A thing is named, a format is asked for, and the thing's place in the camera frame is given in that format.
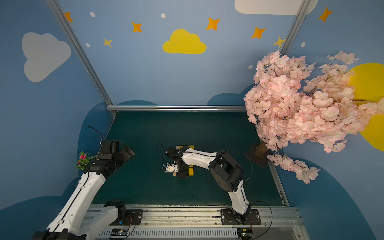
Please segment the yellow block vertical bar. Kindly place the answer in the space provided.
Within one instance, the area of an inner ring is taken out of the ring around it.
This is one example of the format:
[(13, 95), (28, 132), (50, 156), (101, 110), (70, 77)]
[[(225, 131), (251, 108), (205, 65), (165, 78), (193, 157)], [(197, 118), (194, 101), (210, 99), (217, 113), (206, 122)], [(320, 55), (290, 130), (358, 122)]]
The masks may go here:
[(194, 167), (191, 166), (191, 167), (189, 167), (189, 169), (188, 169), (188, 176), (193, 176), (193, 175), (194, 175)]

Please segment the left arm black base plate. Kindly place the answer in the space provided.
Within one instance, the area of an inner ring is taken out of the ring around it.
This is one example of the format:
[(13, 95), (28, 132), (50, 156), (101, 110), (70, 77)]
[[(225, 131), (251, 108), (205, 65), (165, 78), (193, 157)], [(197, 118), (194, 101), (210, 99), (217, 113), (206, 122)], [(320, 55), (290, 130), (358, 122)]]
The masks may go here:
[(111, 226), (140, 226), (143, 217), (143, 210), (126, 210), (124, 217), (119, 217), (111, 223)]

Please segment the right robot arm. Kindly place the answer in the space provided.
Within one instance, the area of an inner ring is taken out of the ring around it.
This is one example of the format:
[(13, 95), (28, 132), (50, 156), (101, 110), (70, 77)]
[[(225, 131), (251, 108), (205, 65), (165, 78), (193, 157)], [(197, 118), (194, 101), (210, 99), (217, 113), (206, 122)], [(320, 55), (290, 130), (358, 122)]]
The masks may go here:
[(183, 146), (169, 147), (165, 154), (173, 163), (163, 165), (164, 172), (184, 179), (190, 176), (192, 167), (209, 170), (217, 184), (228, 192), (236, 215), (244, 219), (249, 216), (251, 205), (244, 190), (244, 171), (229, 151), (208, 153)]

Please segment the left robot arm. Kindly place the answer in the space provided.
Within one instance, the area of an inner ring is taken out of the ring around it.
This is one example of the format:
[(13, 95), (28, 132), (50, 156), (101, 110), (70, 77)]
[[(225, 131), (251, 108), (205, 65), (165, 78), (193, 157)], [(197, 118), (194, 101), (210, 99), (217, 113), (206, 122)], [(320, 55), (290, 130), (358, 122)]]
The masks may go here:
[(112, 223), (131, 220), (123, 202), (107, 202), (101, 212), (82, 226), (94, 197), (108, 177), (115, 173), (135, 152), (123, 142), (102, 141), (99, 155), (85, 165), (71, 197), (43, 232), (35, 232), (34, 240), (94, 240)]

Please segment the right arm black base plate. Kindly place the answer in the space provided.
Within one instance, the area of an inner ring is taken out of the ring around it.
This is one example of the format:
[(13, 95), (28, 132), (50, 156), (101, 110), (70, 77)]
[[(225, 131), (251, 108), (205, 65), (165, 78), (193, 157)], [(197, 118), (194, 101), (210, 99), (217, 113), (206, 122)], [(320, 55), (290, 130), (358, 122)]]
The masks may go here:
[(261, 225), (261, 216), (257, 209), (250, 209), (245, 215), (226, 208), (220, 210), (222, 225)]

